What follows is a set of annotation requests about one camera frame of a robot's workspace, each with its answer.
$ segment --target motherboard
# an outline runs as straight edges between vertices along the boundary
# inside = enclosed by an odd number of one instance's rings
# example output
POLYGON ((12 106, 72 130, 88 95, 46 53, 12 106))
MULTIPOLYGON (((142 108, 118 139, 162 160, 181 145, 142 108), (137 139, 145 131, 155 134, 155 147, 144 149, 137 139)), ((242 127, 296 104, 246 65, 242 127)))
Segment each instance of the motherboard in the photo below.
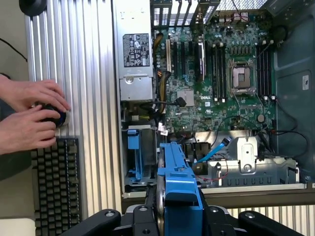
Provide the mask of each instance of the motherboard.
POLYGON ((168 132, 202 132, 272 127, 275 83, 271 22, 259 14, 214 16, 202 26, 156 30, 163 33, 157 70, 171 71, 166 106, 168 132))

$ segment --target cpu socket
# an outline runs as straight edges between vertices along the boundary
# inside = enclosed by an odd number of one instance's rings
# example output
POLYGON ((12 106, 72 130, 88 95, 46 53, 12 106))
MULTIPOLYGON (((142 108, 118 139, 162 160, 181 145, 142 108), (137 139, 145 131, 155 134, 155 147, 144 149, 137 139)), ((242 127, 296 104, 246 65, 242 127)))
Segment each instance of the cpu socket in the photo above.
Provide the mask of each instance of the cpu socket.
POLYGON ((235 89, 248 89, 251 87, 251 69, 249 67, 233 68, 233 87, 235 89))

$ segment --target heatsink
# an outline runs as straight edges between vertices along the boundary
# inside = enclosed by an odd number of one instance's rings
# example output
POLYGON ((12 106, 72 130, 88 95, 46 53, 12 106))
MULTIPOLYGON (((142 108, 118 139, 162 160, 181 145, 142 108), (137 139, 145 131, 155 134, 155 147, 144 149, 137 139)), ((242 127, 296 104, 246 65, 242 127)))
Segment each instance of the heatsink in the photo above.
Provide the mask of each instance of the heatsink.
MULTIPOLYGON (((256 10, 260 9, 267 0, 234 0, 238 10, 256 10)), ((236 11, 232 0, 221 0, 217 11, 236 11)))

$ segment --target black mouse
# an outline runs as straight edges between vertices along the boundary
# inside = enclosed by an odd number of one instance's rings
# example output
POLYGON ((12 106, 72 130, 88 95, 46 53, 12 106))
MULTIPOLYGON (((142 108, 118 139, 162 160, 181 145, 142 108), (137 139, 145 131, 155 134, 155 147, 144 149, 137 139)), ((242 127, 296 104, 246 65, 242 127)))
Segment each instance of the black mouse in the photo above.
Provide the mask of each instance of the black mouse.
POLYGON ((46 119, 42 120, 42 122, 51 121, 51 122, 55 123, 56 127, 63 126, 66 123, 66 118, 67 118, 66 112, 62 112, 62 111, 58 110, 58 108, 54 107, 51 104, 44 104, 42 109, 43 110, 53 110, 53 111, 56 111, 60 114, 59 119, 46 118, 46 119))

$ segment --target computer mouse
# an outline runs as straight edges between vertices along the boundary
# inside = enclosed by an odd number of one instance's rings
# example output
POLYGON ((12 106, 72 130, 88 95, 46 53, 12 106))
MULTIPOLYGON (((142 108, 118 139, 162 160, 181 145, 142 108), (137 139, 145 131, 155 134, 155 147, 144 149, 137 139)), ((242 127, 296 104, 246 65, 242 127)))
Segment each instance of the computer mouse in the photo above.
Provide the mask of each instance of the computer mouse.
POLYGON ((51 121, 51 122, 55 123, 57 128, 64 126, 64 125, 67 125, 69 123, 69 116, 70 116, 69 112, 62 112, 62 111, 58 110, 58 108, 54 107, 51 104, 43 105, 42 109, 43 110, 53 110, 53 111, 56 111, 60 114, 59 119, 47 118, 47 119, 42 120, 42 122, 51 121))

